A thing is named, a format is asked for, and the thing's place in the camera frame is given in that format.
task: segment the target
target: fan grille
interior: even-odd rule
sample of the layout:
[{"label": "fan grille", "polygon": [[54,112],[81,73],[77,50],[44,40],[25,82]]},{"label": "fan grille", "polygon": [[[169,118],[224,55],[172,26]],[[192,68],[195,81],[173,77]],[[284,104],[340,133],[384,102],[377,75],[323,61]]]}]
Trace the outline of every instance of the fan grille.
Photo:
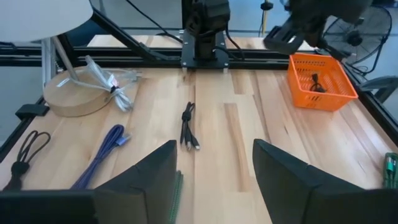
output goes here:
[{"label": "fan grille", "polygon": [[[349,24],[342,19],[337,19],[323,34],[328,44],[337,50],[345,50],[354,54],[347,58],[347,63],[361,62],[372,54],[382,44],[382,39],[391,31],[391,15],[379,6],[371,6],[361,15],[360,24]],[[355,35],[359,34],[361,42]]]}]

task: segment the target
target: wood grain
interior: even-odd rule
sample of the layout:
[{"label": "wood grain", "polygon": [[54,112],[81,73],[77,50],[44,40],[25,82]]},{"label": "wood grain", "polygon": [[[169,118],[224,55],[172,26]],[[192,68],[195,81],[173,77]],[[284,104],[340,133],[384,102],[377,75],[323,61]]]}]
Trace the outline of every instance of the wood grain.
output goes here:
[{"label": "wood grain", "polygon": [[[179,46],[167,37],[137,39],[156,47]],[[262,47],[257,38],[237,42]],[[91,45],[123,47],[109,36],[97,36]],[[398,151],[358,100],[334,113],[295,108],[285,72],[140,71],[142,79],[128,93],[135,99],[130,113],[110,103],[80,118],[60,118],[50,111],[34,119],[0,164],[0,187],[9,181],[17,151],[33,129],[49,132],[52,141],[32,161],[24,189],[68,189],[109,129],[122,124],[132,139],[103,162],[90,185],[99,186],[167,140],[179,139],[188,101],[196,103],[191,127],[201,149],[187,152],[178,146],[177,169],[184,183],[177,223],[271,223],[252,166],[255,138],[367,189],[381,186],[382,158]]]}]

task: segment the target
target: blue usb cable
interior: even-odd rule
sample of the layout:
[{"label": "blue usb cable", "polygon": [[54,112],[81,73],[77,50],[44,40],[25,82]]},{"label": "blue usb cable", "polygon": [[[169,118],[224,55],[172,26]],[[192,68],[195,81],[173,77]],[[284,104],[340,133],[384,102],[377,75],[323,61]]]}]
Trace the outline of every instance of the blue usb cable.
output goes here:
[{"label": "blue usb cable", "polygon": [[130,135],[123,136],[124,127],[120,124],[113,126],[113,128],[107,133],[101,147],[98,150],[97,155],[79,177],[79,179],[72,185],[71,189],[86,189],[90,183],[91,178],[94,176],[95,170],[101,164],[101,162],[112,152],[116,147],[124,145],[129,139]]}]

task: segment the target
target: lamp shade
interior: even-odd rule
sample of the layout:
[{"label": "lamp shade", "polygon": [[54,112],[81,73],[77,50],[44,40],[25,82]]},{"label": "lamp shade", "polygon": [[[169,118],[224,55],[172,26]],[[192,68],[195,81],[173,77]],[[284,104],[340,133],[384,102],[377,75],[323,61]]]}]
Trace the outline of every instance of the lamp shade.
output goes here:
[{"label": "lamp shade", "polygon": [[0,41],[59,35],[82,25],[92,14],[90,0],[5,0],[0,5]]}]

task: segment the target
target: usb connector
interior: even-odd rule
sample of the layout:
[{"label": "usb connector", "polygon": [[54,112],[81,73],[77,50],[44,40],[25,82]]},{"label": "usb connector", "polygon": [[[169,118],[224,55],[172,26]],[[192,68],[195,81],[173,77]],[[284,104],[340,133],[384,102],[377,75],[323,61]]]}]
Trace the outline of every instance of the usb connector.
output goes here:
[{"label": "usb connector", "polygon": [[122,146],[124,145],[126,142],[128,142],[128,140],[131,139],[131,135],[130,134],[125,134],[122,137],[120,137],[118,140],[116,140],[116,144],[118,146]]}]

